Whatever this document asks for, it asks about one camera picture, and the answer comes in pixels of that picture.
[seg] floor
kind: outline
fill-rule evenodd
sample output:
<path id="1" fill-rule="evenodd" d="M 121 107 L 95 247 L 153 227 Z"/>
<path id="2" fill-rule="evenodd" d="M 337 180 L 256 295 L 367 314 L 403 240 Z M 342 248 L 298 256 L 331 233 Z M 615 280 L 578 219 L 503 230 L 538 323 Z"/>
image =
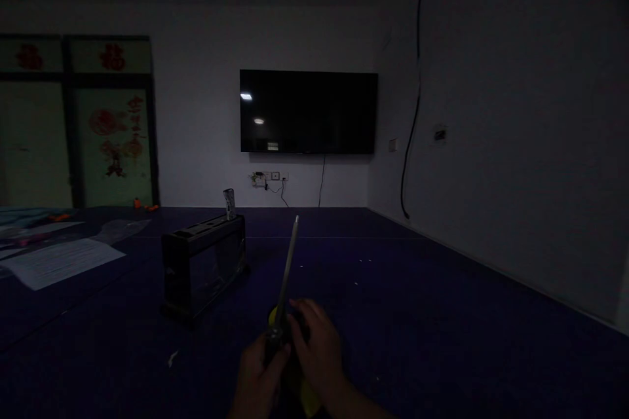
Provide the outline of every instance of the floor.
<path id="1" fill-rule="evenodd" d="M 225 417 L 296 214 L 288 294 L 325 307 L 348 376 L 394 414 L 629 416 L 629 338 L 363 208 L 240 210 L 252 273 L 189 333 L 159 314 L 159 236 L 221 212 L 161 208 L 115 245 L 127 257 L 40 291 L 0 280 L 3 416 Z M 95 208 L 78 219 L 89 236 L 144 217 Z"/>

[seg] black box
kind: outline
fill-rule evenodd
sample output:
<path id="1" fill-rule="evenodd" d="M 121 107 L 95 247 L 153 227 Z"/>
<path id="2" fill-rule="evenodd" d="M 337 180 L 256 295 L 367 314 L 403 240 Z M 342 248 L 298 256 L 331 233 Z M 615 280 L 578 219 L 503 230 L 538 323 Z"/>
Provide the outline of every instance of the black box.
<path id="1" fill-rule="evenodd" d="M 248 273 L 244 216 L 222 215 L 162 236 L 162 315 L 193 329 L 238 275 Z"/>

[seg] black cable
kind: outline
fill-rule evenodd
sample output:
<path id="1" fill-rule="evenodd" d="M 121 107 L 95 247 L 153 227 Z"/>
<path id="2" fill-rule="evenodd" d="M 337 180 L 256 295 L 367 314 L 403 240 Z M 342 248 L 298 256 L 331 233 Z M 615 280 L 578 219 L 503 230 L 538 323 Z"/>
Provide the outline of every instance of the black cable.
<path id="1" fill-rule="evenodd" d="M 279 190 L 282 189 L 282 187 L 278 187 L 277 190 L 273 190 L 272 188 L 269 188 L 269 184 L 267 183 L 266 186 L 264 187 L 265 190 L 271 190 L 272 193 L 277 193 Z"/>
<path id="2" fill-rule="evenodd" d="M 323 190 L 323 179 L 326 176 L 326 155 L 323 154 L 323 168 L 321 169 L 321 186 L 319 187 L 319 205 L 318 208 L 321 208 L 321 190 Z"/>
<path id="3" fill-rule="evenodd" d="M 411 216 L 406 211 L 404 207 L 404 177 L 406 176 L 406 164 L 408 162 L 408 151 L 411 149 L 411 142 L 413 141 L 413 134 L 415 132 L 415 124 L 417 123 L 417 115 L 419 114 L 419 101 L 421 99 L 421 64 L 419 63 L 419 58 L 421 55 L 420 47 L 419 47 L 419 19 L 421 17 L 421 0 L 417 0 L 417 25 L 415 27 L 415 32 L 417 35 L 417 63 L 419 64 L 419 89 L 417 90 L 417 103 L 415 104 L 415 116 L 413 116 L 413 124 L 411 126 L 411 134 L 408 137 L 408 142 L 406 143 L 406 152 L 404 153 L 404 167 L 402 167 L 402 182 L 400 183 L 400 204 L 402 205 L 402 212 L 404 213 L 404 217 L 406 219 L 410 219 Z"/>
<path id="4" fill-rule="evenodd" d="M 284 199 L 284 182 L 286 180 L 282 180 L 282 192 L 280 193 L 280 198 L 282 199 L 282 201 L 284 202 L 284 204 L 286 205 L 287 208 L 290 208 L 290 206 L 288 205 L 288 203 L 286 203 L 286 200 Z"/>

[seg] white paper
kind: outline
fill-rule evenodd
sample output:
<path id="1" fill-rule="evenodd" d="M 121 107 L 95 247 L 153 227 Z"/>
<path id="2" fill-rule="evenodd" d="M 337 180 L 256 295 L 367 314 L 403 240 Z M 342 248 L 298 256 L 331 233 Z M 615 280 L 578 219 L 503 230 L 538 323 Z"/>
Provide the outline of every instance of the white paper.
<path id="1" fill-rule="evenodd" d="M 36 228 L 27 229 L 27 232 L 20 234 L 20 237 L 34 236 L 35 234 L 46 234 L 47 232 L 65 229 L 67 227 L 76 226 L 77 224 L 83 224 L 83 221 L 74 221 L 71 223 L 50 223 L 43 226 L 37 226 Z"/>
<path id="2" fill-rule="evenodd" d="M 9 255 L 13 255 L 18 252 L 22 252 L 24 249 L 7 249 L 0 251 L 0 260 L 6 259 Z"/>
<path id="3" fill-rule="evenodd" d="M 0 266 L 11 270 L 24 285 L 38 290 L 124 257 L 107 244 L 80 239 L 18 255 Z"/>

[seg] television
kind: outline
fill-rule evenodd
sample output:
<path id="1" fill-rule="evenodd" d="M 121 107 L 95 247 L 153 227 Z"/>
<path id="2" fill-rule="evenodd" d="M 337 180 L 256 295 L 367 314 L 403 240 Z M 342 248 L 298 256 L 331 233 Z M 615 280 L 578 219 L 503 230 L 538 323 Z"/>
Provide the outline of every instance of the television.
<path id="1" fill-rule="evenodd" d="M 375 73 L 240 71 L 240 150 L 373 154 Z"/>

